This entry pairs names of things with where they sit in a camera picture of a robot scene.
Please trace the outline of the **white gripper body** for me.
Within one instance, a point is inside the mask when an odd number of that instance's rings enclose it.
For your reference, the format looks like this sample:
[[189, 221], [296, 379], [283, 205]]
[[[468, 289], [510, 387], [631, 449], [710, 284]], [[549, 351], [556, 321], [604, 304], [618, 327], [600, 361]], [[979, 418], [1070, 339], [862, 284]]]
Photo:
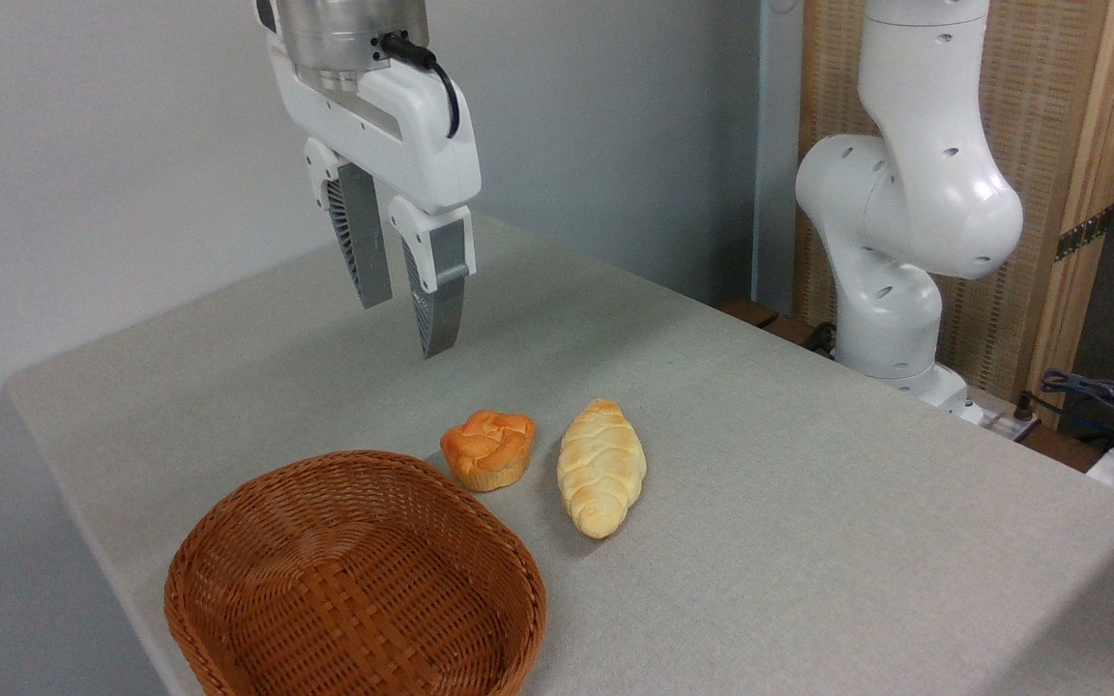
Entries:
[[360, 75], [355, 91], [317, 91], [301, 79], [274, 35], [267, 52], [282, 101], [309, 136], [384, 182], [430, 215], [455, 210], [481, 192], [481, 161], [463, 94], [450, 98], [436, 73], [391, 61]]

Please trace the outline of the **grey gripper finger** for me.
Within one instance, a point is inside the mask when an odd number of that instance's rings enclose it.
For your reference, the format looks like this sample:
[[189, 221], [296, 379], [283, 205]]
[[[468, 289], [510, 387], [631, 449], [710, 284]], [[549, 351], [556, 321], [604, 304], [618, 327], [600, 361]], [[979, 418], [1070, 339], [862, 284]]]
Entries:
[[465, 278], [477, 272], [468, 207], [430, 215], [397, 195], [389, 218], [405, 252], [405, 269], [426, 360], [453, 347], [465, 301]]
[[360, 304], [385, 303], [393, 291], [374, 178], [317, 138], [307, 139], [304, 154], [315, 202], [332, 222]]

